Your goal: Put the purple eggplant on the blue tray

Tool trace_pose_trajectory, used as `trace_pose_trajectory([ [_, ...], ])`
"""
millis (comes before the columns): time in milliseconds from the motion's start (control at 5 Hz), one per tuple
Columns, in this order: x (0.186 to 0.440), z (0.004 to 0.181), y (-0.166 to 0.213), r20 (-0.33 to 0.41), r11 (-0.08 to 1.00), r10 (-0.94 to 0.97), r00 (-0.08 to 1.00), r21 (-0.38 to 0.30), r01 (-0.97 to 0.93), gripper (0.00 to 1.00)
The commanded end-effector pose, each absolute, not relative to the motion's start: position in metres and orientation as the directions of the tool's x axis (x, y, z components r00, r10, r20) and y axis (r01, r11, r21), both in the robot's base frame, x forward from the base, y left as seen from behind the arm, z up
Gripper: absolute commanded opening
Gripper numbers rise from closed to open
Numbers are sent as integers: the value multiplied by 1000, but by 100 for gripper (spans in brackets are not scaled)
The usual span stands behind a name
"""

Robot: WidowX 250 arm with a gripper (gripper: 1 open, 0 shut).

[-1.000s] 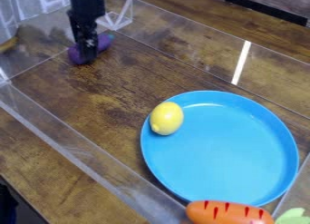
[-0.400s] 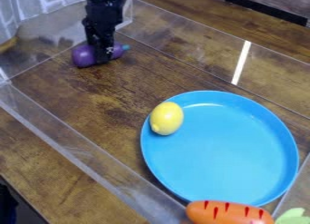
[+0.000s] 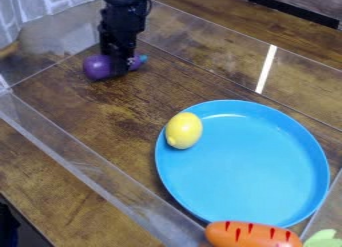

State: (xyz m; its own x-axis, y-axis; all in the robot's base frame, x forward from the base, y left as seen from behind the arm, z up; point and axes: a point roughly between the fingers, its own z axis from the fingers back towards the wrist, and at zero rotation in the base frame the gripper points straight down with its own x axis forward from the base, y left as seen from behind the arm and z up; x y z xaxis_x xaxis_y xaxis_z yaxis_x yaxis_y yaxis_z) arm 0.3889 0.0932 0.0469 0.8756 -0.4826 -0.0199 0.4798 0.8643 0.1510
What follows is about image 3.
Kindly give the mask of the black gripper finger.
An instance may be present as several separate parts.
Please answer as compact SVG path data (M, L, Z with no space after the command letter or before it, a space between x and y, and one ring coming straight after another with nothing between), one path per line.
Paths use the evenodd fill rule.
M103 26L97 27L100 52L103 55L111 54L111 34Z
M129 71L135 70L136 56L133 54L123 54L115 51L111 55L111 74L113 77L125 75Z

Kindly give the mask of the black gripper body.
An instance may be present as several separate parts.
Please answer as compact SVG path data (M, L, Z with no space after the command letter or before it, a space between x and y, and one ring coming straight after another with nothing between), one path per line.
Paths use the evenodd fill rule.
M103 0L100 10L103 26L111 34L111 53L115 50L132 54L136 36L145 28L145 17L151 12L151 0Z

